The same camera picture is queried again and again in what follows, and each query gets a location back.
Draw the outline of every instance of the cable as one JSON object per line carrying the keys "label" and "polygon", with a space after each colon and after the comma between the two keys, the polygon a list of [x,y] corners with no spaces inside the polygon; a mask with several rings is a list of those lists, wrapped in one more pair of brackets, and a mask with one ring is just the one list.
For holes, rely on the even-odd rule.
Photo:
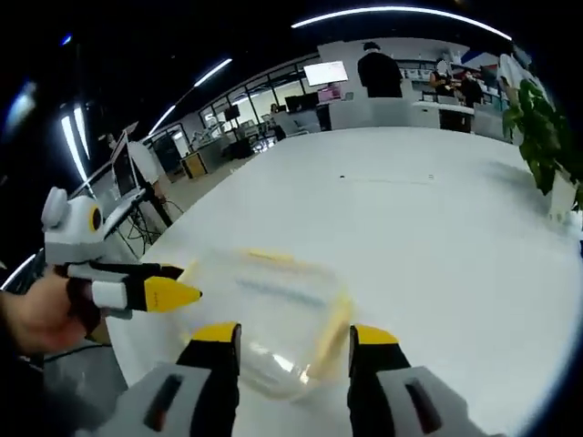
{"label": "cable", "polygon": [[178,211],[180,211],[182,214],[184,214],[184,211],[182,210],[182,208],[181,208],[181,207],[179,207],[179,206],[178,206],[176,203],[174,203],[172,200],[168,200],[168,199],[166,199],[166,203],[171,203],[172,205],[174,205],[174,206],[176,207],[176,209],[177,209]]}
{"label": "cable", "polygon": [[80,348],[73,349],[72,351],[59,353],[58,355],[53,355],[52,357],[45,358],[45,364],[47,364],[48,362],[59,360],[59,359],[64,358],[68,355],[73,355],[74,353],[86,351],[87,349],[110,348],[110,347],[111,347],[111,345],[108,343],[88,344],[87,346],[81,346]]}
{"label": "cable", "polygon": [[[156,232],[156,231],[152,231],[148,229],[148,224],[146,222],[146,219],[143,215],[143,213],[139,210],[134,211],[133,215],[128,218],[129,222],[131,223],[131,230],[129,231],[128,234],[128,239],[139,239],[142,238],[142,243],[143,243],[143,247],[142,247],[142,255],[144,255],[146,253],[146,245],[149,244],[150,246],[152,246],[154,244],[155,240],[152,240],[152,238],[158,239],[158,237],[160,237],[162,234],[160,232]],[[139,237],[131,237],[131,232],[133,229],[136,229],[139,232]]]}

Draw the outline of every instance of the black shirt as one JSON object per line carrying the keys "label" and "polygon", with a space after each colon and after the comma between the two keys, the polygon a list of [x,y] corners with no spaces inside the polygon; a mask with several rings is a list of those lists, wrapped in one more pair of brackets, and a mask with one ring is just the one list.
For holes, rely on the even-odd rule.
{"label": "black shirt", "polygon": [[372,52],[358,61],[358,76],[368,90],[368,97],[402,97],[401,71],[394,60]]}
{"label": "black shirt", "polygon": [[465,104],[469,107],[474,107],[474,103],[480,103],[484,98],[484,92],[475,80],[464,78],[461,91],[465,97]]}
{"label": "black shirt", "polygon": [[437,73],[437,70],[435,70],[432,74],[435,76],[435,81],[440,81],[440,80],[445,81],[445,83],[443,85],[438,85],[435,88],[435,93],[438,96],[455,97],[454,89],[451,87],[452,77],[449,76],[449,73],[445,73],[444,75],[440,75],[439,73]]}

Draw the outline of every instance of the white table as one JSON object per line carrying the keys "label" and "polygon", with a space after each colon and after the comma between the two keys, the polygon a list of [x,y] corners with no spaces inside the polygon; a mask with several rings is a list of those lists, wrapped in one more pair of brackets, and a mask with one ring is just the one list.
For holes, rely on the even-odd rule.
{"label": "white table", "polygon": [[[541,199],[506,143],[411,127],[324,132],[237,170],[144,261],[185,266],[211,245],[331,266],[358,321],[395,334],[484,431],[517,435],[552,392],[581,316],[578,239],[552,228]],[[179,354],[171,320],[107,321],[128,384]],[[346,387],[291,405],[242,386],[233,435],[352,435]]]}
{"label": "white table", "polygon": [[414,107],[435,107],[444,111],[454,111],[472,116],[475,111],[472,107],[462,107],[461,105],[449,105],[446,103],[424,102],[423,100],[413,102]]}

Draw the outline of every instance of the clear plastic lid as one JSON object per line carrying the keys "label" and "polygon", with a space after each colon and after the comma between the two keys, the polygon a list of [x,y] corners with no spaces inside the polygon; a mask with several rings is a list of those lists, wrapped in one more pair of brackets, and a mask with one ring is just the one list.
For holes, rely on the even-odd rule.
{"label": "clear plastic lid", "polygon": [[255,391],[297,399],[337,372],[353,303],[332,271],[257,250],[212,252],[179,280],[203,293],[174,315],[185,339],[239,322],[240,379]]}

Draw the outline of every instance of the potted plant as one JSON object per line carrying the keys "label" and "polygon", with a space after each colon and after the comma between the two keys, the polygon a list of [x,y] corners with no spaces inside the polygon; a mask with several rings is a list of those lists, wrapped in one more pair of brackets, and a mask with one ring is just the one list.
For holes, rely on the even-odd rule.
{"label": "potted plant", "polygon": [[575,148],[572,131],[560,108],[551,106],[543,92],[523,79],[503,115],[505,135],[517,129],[523,137],[518,146],[537,188],[551,193],[551,219],[563,222],[573,208],[583,208],[583,152]]}

